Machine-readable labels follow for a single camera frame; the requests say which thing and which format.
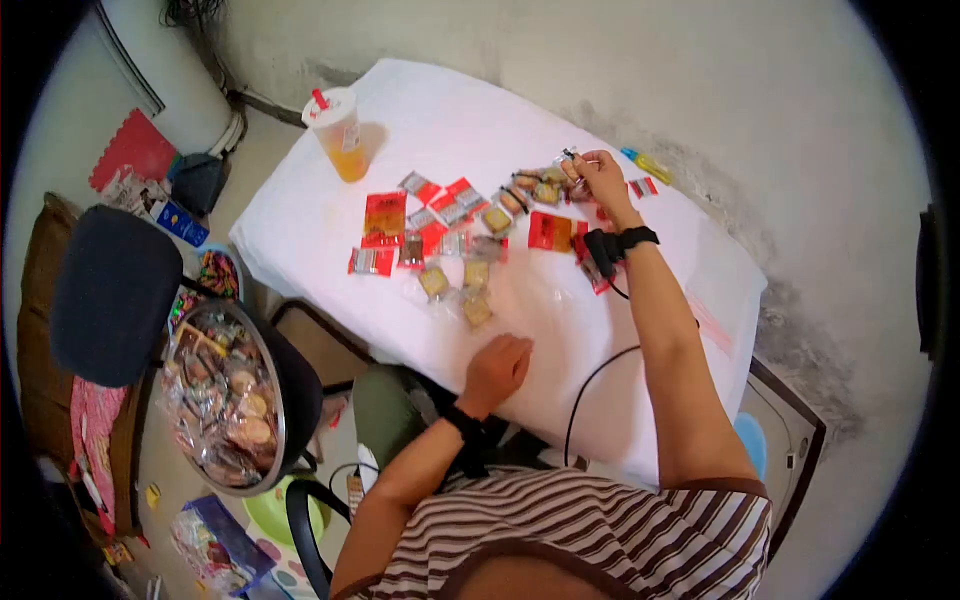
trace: blue box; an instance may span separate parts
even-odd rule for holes
[[[210,234],[210,230],[194,221],[189,212],[170,201],[154,204],[150,216],[157,225],[195,248],[201,246]]]

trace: bowl of wrapped snacks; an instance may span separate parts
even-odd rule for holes
[[[229,300],[204,301],[183,316],[161,387],[174,439],[194,470],[238,496],[263,493],[295,469],[323,402],[320,379],[300,353]]]

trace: chair backrest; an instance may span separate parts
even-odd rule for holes
[[[166,233],[97,205],[81,216],[60,265],[50,350],[66,371],[110,388],[150,361],[180,286],[183,260]]]

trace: white table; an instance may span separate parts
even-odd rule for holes
[[[583,382],[604,360],[637,342],[628,303],[613,293],[595,297],[572,255],[528,250],[528,220],[521,220],[510,235],[509,263],[492,271],[496,317],[470,333],[455,307],[428,303],[415,278],[402,270],[390,279],[347,275],[365,199],[395,189],[411,170],[441,185],[467,177],[489,197],[515,169],[549,164],[568,146],[609,150],[628,180],[646,174],[542,108],[441,67],[382,60],[353,89],[365,142],[376,146],[368,174],[353,184],[340,182],[316,137],[305,132],[237,220],[230,239],[256,279],[286,297],[307,299],[454,392],[463,389],[470,357],[491,337],[512,332],[534,338],[527,380],[499,414],[562,447]],[[635,205],[658,233],[660,251],[695,307],[710,373],[732,419],[746,384],[766,279],[696,204],[657,185],[658,196],[635,198]],[[419,207],[411,195],[408,212]],[[592,207],[553,212],[598,224]],[[454,284],[462,280],[460,264],[444,260]],[[641,360],[632,352],[590,384],[571,449],[656,485],[656,432]]]

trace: pink cloth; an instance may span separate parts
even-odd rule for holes
[[[103,500],[100,520],[104,530],[113,535],[113,475],[110,471],[110,432],[129,388],[105,388],[79,377],[73,378],[70,396],[70,430],[76,464],[86,455],[93,484]]]

